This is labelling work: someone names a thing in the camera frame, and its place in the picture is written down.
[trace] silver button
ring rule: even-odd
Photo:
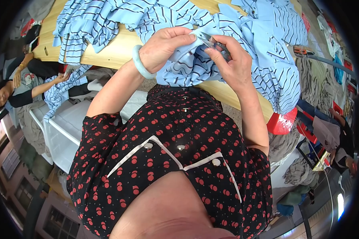
[[[146,143],[144,144],[144,148],[146,148],[147,150],[151,149],[153,147],[152,143]]]
[[[211,160],[211,162],[213,163],[214,166],[220,166],[221,165],[221,161],[217,158]]]

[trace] small scissors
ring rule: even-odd
[[[210,39],[212,38],[210,35],[208,35],[208,34],[206,34],[206,33],[204,33],[204,32],[201,32],[201,33],[204,35],[204,37],[205,37],[206,39],[204,39],[204,38],[202,38],[202,37],[198,37],[198,38],[199,38],[207,47],[210,47],[210,48],[213,48],[213,49],[215,49],[215,50],[218,50],[218,49],[215,47],[216,45],[218,45],[218,46],[219,46],[220,48],[222,48],[222,50],[224,51],[224,53],[221,52],[221,54],[222,54],[222,56],[224,57],[224,59],[225,59],[226,61],[231,60],[230,52],[227,50],[227,48],[226,48],[225,45],[223,45],[223,44],[220,43],[220,42],[213,43],[213,42],[210,41]]]

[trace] woman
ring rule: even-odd
[[[42,62],[34,59],[33,53],[16,58],[8,70],[13,71],[13,73],[8,77],[9,80],[0,82],[0,108],[7,101],[12,107],[18,108],[34,101],[44,100],[44,92],[54,84],[66,81],[70,75],[58,75],[58,62]],[[44,83],[45,79],[55,75],[58,75],[56,79]],[[74,97],[88,94],[92,90],[99,91],[101,88],[102,86],[98,81],[92,81],[74,86],[68,90],[68,93],[70,97]]]
[[[333,108],[329,109],[333,116],[330,117],[303,99],[298,100],[297,106],[314,117],[314,120],[311,120],[304,113],[297,112],[297,118],[306,125],[309,131],[314,133],[322,146],[330,152],[331,167],[340,174],[349,169],[350,176],[355,177],[357,165],[354,161],[354,141],[346,119]]]
[[[157,31],[140,49],[146,70],[196,40],[184,27]],[[198,88],[154,86],[123,125],[120,110],[144,78],[125,63],[93,99],[67,189],[83,225],[101,238],[252,238],[272,211],[269,142],[251,82],[251,57],[214,36],[232,60],[206,49],[237,94],[243,134]]]

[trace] white sock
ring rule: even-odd
[[[88,90],[90,91],[100,91],[102,88],[103,86],[98,83],[98,79],[95,79],[94,81],[88,83]]]

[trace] smartphone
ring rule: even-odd
[[[29,45],[31,46],[31,52],[38,46],[39,37],[34,39]]]

